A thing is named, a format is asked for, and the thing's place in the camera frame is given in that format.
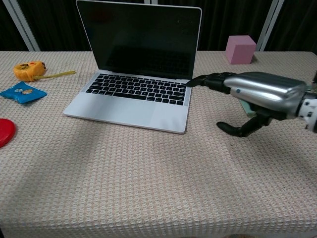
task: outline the robotic hand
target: robotic hand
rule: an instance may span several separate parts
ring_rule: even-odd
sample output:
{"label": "robotic hand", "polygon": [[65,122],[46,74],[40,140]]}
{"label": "robotic hand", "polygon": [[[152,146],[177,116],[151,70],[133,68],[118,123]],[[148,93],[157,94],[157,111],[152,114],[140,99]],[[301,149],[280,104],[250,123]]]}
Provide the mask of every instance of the robotic hand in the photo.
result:
{"label": "robotic hand", "polygon": [[317,133],[317,94],[307,92],[305,82],[263,72],[212,73],[198,76],[187,87],[207,86],[246,101],[256,116],[241,127],[225,122],[217,126],[224,132],[245,137],[270,124],[272,119],[300,118],[306,129]]}

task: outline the laptop keyboard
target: laptop keyboard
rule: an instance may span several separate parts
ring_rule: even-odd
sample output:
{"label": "laptop keyboard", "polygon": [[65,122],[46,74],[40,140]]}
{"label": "laptop keyboard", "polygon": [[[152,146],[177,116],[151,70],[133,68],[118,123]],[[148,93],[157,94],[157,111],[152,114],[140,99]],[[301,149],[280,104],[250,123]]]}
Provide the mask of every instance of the laptop keyboard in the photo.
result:
{"label": "laptop keyboard", "polygon": [[186,85],[140,77],[101,73],[86,93],[183,105]]}

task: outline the laptop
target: laptop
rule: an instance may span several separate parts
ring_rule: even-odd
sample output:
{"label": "laptop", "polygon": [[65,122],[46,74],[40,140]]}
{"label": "laptop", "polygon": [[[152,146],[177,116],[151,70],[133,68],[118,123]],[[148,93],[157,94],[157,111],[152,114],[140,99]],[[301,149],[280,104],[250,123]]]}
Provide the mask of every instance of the laptop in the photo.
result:
{"label": "laptop", "polygon": [[70,117],[184,133],[202,11],[77,0],[98,70],[64,110]]}

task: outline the yellow tape measure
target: yellow tape measure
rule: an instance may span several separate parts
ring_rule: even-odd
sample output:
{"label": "yellow tape measure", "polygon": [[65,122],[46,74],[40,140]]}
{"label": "yellow tape measure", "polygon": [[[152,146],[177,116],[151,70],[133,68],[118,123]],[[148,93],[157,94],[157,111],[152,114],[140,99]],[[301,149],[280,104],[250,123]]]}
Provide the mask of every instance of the yellow tape measure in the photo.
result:
{"label": "yellow tape measure", "polygon": [[14,75],[23,82],[34,82],[42,78],[56,78],[68,74],[75,74],[76,71],[68,71],[48,76],[42,76],[46,71],[46,66],[41,61],[31,61],[17,64],[13,68]]}

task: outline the blue packet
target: blue packet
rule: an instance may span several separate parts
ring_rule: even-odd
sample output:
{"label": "blue packet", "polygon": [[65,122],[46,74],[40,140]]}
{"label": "blue packet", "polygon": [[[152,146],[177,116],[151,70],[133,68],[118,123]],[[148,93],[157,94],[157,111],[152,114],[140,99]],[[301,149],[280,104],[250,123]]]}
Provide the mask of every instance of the blue packet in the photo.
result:
{"label": "blue packet", "polygon": [[37,100],[46,95],[46,92],[33,88],[24,82],[20,82],[0,93],[0,96],[12,99],[20,104]]}

